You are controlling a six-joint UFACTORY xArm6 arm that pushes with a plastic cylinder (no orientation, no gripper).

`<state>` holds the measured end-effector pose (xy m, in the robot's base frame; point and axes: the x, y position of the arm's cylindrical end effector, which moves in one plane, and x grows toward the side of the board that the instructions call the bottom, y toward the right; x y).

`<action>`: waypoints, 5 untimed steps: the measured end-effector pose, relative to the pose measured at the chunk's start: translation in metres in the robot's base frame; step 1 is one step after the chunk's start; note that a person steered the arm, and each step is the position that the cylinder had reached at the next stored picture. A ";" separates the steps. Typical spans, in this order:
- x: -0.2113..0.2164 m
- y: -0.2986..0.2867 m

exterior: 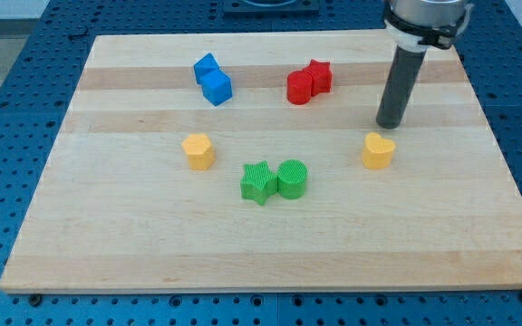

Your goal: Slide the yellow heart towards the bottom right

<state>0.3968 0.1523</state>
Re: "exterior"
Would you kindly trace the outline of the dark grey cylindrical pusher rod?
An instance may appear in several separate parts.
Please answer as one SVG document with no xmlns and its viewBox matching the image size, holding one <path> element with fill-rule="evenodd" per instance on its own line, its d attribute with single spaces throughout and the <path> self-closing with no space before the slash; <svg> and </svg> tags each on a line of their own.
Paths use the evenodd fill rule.
<svg viewBox="0 0 522 326">
<path fill-rule="evenodd" d="M 380 127 L 396 129 L 401 125 L 425 55 L 425 52 L 410 52 L 396 47 L 376 115 L 376 123 Z"/>
</svg>

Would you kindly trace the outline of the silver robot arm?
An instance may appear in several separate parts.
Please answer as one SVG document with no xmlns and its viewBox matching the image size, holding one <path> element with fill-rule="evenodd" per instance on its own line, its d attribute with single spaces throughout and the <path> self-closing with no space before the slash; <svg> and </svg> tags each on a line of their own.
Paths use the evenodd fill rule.
<svg viewBox="0 0 522 326">
<path fill-rule="evenodd" d="M 468 27 L 474 5 L 468 0 L 388 0 L 385 29 L 396 49 L 376 116 L 385 129 L 396 129 L 410 100 L 426 52 L 448 50 Z"/>
</svg>

